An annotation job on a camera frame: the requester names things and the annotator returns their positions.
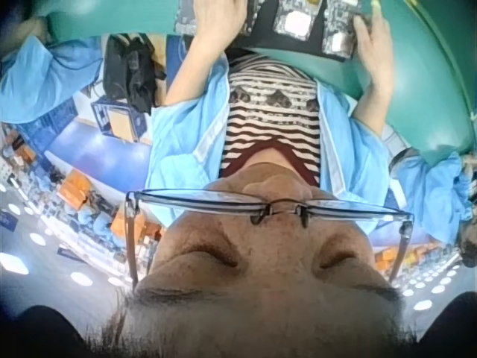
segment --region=black and white striped shirt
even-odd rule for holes
[[[318,186],[320,121],[316,82],[297,69],[257,54],[231,63],[229,82],[230,114],[221,176],[240,169],[244,157],[275,148],[307,182]]]

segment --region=electronic device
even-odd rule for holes
[[[351,58],[356,34],[353,17],[361,14],[362,0],[326,0],[323,52]]]
[[[240,31],[241,35],[249,36],[255,25],[256,17],[265,0],[248,0],[247,18],[244,27]],[[194,0],[180,0],[179,10],[176,15],[174,31],[178,34],[194,36],[197,31],[197,23],[194,15]]]
[[[279,0],[274,31],[306,41],[312,32],[322,0]]]

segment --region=backpack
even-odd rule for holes
[[[157,73],[152,60],[154,47],[145,34],[131,39],[127,34],[111,35],[106,45],[103,86],[106,97],[118,101],[126,99],[139,113],[151,114],[156,107]]]

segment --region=closed eye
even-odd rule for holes
[[[194,252],[204,252],[205,254],[212,256],[220,263],[229,267],[236,267],[239,264],[233,255],[228,254],[220,248],[208,243],[192,245],[185,250],[184,254],[190,254]]]
[[[326,270],[330,269],[333,266],[339,265],[345,260],[348,259],[355,259],[356,254],[352,251],[340,251],[338,253],[333,254],[331,257],[327,257],[320,263],[320,269]]]

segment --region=blue jacket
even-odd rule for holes
[[[102,64],[101,39],[90,37],[46,48],[29,36],[0,68],[0,121],[28,123],[91,84]]]
[[[146,188],[202,189],[218,179],[229,116],[228,62],[212,67],[200,98],[156,109]],[[346,99],[317,82],[320,105],[320,187],[337,198],[383,205],[388,191],[388,150],[373,132],[347,115]],[[168,227],[181,210],[154,206]],[[366,233],[376,223],[359,223]]]
[[[405,158],[396,169],[414,223],[435,239],[454,244],[461,221],[472,218],[470,178],[459,155],[431,167],[421,156]]]

